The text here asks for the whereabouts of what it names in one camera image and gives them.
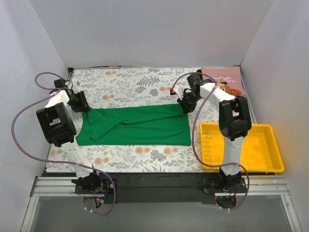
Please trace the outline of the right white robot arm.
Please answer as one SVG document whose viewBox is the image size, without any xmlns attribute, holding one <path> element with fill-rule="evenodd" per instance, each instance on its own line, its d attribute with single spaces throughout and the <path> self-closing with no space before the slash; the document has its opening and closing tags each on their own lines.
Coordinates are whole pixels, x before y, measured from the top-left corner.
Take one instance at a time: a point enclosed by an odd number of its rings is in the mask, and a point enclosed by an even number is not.
<svg viewBox="0 0 309 232">
<path fill-rule="evenodd" d="M 243 96 L 233 96 L 218 87 L 217 81 L 201 72 L 184 74 L 189 88 L 173 84 L 170 94 L 177 95 L 177 102 L 183 113 L 195 110 L 197 102 L 210 101 L 219 110 L 219 130 L 224 137 L 224 156 L 218 165 L 218 177 L 211 186 L 229 192 L 241 182 L 240 164 L 242 146 L 245 137 L 252 128 L 248 101 Z"/>
</svg>

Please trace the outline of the green t shirt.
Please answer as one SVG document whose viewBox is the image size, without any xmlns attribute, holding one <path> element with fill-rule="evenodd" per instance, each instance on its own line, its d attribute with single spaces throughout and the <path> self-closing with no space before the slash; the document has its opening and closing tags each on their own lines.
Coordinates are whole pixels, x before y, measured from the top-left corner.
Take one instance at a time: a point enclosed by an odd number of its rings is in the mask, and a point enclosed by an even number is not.
<svg viewBox="0 0 309 232">
<path fill-rule="evenodd" d="M 188 115 L 178 104 L 92 108 L 82 117 L 80 146 L 191 145 Z"/>
</svg>

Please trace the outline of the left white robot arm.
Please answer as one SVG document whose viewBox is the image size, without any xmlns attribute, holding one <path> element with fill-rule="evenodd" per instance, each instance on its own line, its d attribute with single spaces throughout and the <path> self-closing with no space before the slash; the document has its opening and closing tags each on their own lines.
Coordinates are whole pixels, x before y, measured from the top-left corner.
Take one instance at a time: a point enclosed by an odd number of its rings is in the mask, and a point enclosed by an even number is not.
<svg viewBox="0 0 309 232">
<path fill-rule="evenodd" d="M 73 162 L 77 179 L 72 182 L 85 191 L 98 193 L 103 182 L 93 165 L 84 156 L 76 141 L 76 127 L 67 111 L 71 107 L 75 113 L 90 111 L 85 94 L 79 90 L 78 84 L 66 84 L 63 79 L 54 81 L 54 96 L 48 104 L 37 110 L 36 115 L 48 143 L 58 147 L 70 162 Z"/>
</svg>

